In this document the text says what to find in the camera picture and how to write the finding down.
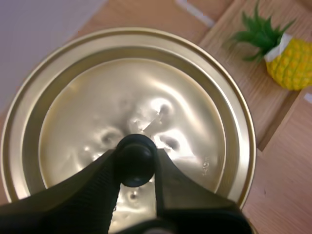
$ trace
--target pineapple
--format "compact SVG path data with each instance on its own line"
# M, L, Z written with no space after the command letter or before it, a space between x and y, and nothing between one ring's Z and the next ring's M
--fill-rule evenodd
M255 55L244 60L265 59L270 76L289 90L312 85L312 42L295 39L285 33L294 20L281 30L280 26L272 29L271 17L259 16L257 4L254 16L248 17L243 12L242 21L246 31L235 33L232 39L259 47Z

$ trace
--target wooden surface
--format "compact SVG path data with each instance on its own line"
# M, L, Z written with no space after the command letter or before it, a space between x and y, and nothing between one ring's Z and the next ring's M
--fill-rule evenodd
M173 0L110 0L75 37L112 27L149 27L198 43L209 28Z
M264 62L246 63L242 57L251 55L255 48L239 44L233 48L224 42L234 33L243 30L241 13L252 14L257 0L236 0L217 24L200 42L200 46L214 56L237 82L251 110L257 141L261 142L271 123L280 113L285 100L292 95L278 86L267 74ZM261 0L259 13L273 14L273 25L297 19L288 33L303 39L312 39L312 14L293 0Z
M258 156L243 212L261 234L312 233L312 103L302 91Z

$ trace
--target metal lid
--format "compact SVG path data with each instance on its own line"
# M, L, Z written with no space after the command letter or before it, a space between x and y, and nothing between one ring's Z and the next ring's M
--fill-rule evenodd
M100 31L55 51L19 90L3 133L9 200L65 180L132 133L241 207L254 173L253 124L233 79L198 46L152 29ZM153 216L152 180L122 187L110 231Z

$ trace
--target pineapple leaves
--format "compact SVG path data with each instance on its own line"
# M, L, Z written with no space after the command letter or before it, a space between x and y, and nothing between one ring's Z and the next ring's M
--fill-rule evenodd
M269 49L273 46L273 42L261 32L237 32L231 37L231 40L235 40L237 42L247 42L251 45L264 49Z
M271 26L271 16L264 22L263 31L267 35L268 38L273 42L274 46L277 44L275 32Z
M250 17L246 15L245 12L242 13L242 21L246 29L250 32L258 32L259 26L257 23L254 22Z

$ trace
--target green leaves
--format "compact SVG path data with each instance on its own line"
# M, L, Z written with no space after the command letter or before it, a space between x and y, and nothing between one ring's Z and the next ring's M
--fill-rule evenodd
M273 46L273 42L261 32L237 32L231 37L231 39L237 42L247 42L264 49Z
M246 15L245 12L242 14L242 21L247 31L257 32L260 30L258 24L254 22L254 20Z

